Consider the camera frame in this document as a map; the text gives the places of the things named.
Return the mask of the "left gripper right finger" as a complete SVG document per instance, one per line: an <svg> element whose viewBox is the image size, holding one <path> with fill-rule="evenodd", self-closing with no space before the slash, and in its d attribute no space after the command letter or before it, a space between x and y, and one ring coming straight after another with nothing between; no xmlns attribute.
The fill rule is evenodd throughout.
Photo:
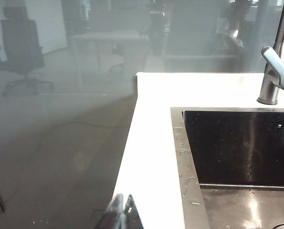
<svg viewBox="0 0 284 229"><path fill-rule="evenodd" d="M144 229L138 209L131 194L127 198L124 214L126 229Z"/></svg>

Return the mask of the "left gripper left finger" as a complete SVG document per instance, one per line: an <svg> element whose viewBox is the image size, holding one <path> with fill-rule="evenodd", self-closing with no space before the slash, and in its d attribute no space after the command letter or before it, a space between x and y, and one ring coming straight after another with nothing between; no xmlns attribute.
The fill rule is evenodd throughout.
<svg viewBox="0 0 284 229"><path fill-rule="evenodd" d="M108 204L95 229L124 229L123 194L117 194Z"/></svg>

